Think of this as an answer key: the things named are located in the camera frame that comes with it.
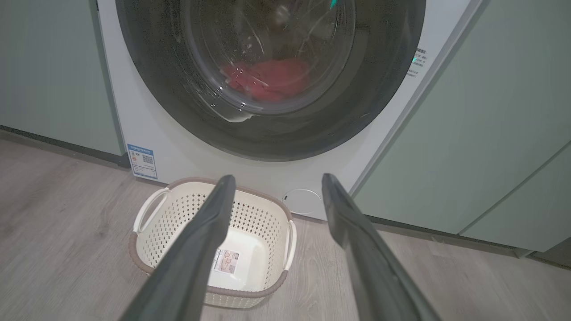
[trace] product label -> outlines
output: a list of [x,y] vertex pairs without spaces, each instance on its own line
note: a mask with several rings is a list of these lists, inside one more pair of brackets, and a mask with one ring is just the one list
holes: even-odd
[[218,248],[214,255],[214,261],[212,262],[212,270],[234,274],[234,272],[236,272],[236,265],[238,264],[238,257],[240,257],[238,252]]
[[421,48],[416,49],[415,57],[412,58],[411,67],[407,72],[407,76],[416,78],[419,75],[419,70],[424,67],[428,61],[427,51]]
[[152,150],[127,144],[129,149],[129,157],[131,158],[131,167],[136,175],[148,178],[156,178],[155,156]]

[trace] washing machine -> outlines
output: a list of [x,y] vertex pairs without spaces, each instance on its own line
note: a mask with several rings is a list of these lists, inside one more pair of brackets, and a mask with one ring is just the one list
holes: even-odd
[[135,176],[232,174],[325,219],[355,191],[481,0],[99,0]]

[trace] wooden floor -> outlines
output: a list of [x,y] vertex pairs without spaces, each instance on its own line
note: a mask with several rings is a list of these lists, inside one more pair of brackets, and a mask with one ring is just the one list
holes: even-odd
[[[17,142],[0,133],[0,319],[117,320],[147,279],[127,241],[157,186]],[[295,222],[284,286],[247,311],[204,307],[202,320],[358,320],[344,252],[327,225]],[[570,320],[571,271],[426,235],[381,236],[443,320]]]

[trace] white plastic basket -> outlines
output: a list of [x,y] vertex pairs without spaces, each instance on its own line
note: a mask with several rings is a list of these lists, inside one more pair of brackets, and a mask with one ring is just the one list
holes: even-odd
[[[129,241],[131,258],[141,270],[148,274],[154,271],[215,185],[215,181],[202,178],[181,179],[154,192],[145,201]],[[158,205],[142,224],[156,202]],[[249,308],[261,302],[285,281],[296,239],[295,224],[282,202],[239,187],[228,234],[220,246],[229,254],[238,253],[238,259],[232,262],[232,267],[225,267],[226,272],[213,264],[204,302],[231,308]]]

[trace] laundry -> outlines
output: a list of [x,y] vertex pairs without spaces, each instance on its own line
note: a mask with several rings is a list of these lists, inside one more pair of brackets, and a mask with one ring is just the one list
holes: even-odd
[[309,65],[297,58],[269,60],[253,66],[238,62],[220,71],[230,87],[257,101],[281,101],[302,92],[309,84]]

